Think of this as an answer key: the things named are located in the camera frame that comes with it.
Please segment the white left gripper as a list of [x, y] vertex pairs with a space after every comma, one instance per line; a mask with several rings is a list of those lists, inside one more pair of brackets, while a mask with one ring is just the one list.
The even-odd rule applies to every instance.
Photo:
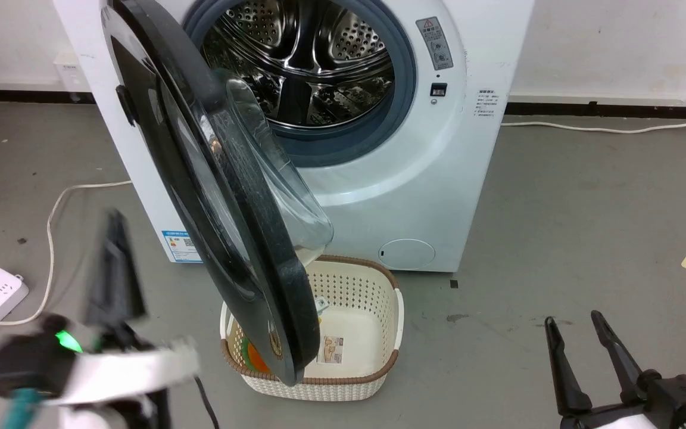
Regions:
[[[113, 261], [116, 236], [117, 314], [122, 322], [147, 315], [132, 245], [122, 212], [107, 212], [104, 230], [88, 283], [84, 322], [101, 326], [112, 318]], [[136, 338], [130, 350], [78, 352], [66, 347], [62, 334], [52, 335], [57, 350], [71, 356], [59, 362], [61, 391], [52, 397], [59, 428], [172, 428], [170, 388], [198, 375], [201, 360], [193, 339], [179, 337], [164, 344]]]

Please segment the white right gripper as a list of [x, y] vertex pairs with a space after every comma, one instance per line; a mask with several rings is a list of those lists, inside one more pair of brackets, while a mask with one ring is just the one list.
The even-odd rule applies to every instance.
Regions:
[[565, 342], [552, 316], [544, 321], [556, 407], [561, 428], [653, 428], [646, 415], [653, 403], [651, 382], [660, 379], [653, 368], [642, 369], [621, 342], [599, 310], [591, 311], [591, 320], [602, 347], [607, 350], [620, 385], [623, 404], [593, 408], [590, 397], [582, 391], [565, 354]]

